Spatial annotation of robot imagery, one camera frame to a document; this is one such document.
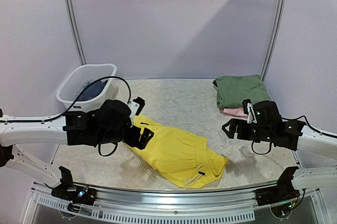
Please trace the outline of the green sleeveless shirt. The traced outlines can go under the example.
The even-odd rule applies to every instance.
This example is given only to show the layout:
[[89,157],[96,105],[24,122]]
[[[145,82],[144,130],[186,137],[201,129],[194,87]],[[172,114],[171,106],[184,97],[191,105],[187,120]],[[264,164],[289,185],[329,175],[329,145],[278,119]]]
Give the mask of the green sleeveless shirt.
[[214,79],[212,84],[216,90],[216,105],[219,110],[242,107],[242,102],[246,99],[250,99],[253,104],[271,100],[259,75],[221,76]]

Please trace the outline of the yellow garment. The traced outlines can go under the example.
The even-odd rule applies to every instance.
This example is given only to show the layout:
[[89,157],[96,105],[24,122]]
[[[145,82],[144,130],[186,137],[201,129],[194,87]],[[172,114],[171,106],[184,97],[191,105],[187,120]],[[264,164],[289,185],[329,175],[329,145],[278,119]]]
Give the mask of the yellow garment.
[[199,189],[221,179],[227,158],[209,149],[205,137],[163,126],[144,115],[135,116],[133,124],[154,135],[143,150],[129,149],[175,186]]

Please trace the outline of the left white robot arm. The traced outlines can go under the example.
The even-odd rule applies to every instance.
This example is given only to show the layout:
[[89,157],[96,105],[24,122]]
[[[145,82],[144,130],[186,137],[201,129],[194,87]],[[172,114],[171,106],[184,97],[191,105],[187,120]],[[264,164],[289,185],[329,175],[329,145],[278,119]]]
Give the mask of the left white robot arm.
[[67,200],[78,196],[71,171],[53,168],[42,160],[26,154],[20,144],[52,143],[67,146],[92,146],[98,150],[105,144],[120,142],[143,150],[154,133],[136,126],[134,119],[144,107],[137,98],[128,103],[106,100],[100,108],[66,111],[47,118],[1,115],[1,166],[15,169],[47,185],[57,188]]

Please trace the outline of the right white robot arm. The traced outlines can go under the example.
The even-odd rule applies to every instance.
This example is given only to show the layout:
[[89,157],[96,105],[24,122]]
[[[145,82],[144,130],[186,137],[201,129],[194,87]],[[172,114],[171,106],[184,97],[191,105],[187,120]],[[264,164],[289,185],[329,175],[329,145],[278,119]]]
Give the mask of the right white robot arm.
[[[285,119],[274,101],[256,104],[243,101],[247,119],[230,119],[222,126],[228,138],[247,140],[253,144],[268,142],[270,146],[292,151],[308,151],[336,159],[336,134],[326,133],[312,127],[307,120]],[[272,190],[277,201],[283,201],[293,189],[336,187],[336,168],[286,168]]]

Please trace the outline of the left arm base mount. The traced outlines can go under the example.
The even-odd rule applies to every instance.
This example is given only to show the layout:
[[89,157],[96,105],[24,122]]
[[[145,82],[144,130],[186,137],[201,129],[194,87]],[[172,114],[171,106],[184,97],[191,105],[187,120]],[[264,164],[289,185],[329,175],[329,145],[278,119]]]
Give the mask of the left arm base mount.
[[69,169],[60,166],[59,170],[61,172],[61,184],[52,189],[51,195],[68,201],[66,210],[73,213],[79,213],[81,205],[94,206],[97,190],[88,185],[75,185]]

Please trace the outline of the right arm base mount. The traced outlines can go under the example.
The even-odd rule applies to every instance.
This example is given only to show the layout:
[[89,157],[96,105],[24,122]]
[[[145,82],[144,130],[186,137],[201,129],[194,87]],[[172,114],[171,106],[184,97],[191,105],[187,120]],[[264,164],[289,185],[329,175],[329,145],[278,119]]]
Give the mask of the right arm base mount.
[[275,186],[257,189],[255,191],[257,205],[269,205],[274,217],[287,218],[305,197],[306,189],[302,189],[302,192],[300,192],[293,187],[291,182],[298,169],[299,167],[295,166],[288,167],[282,172]]

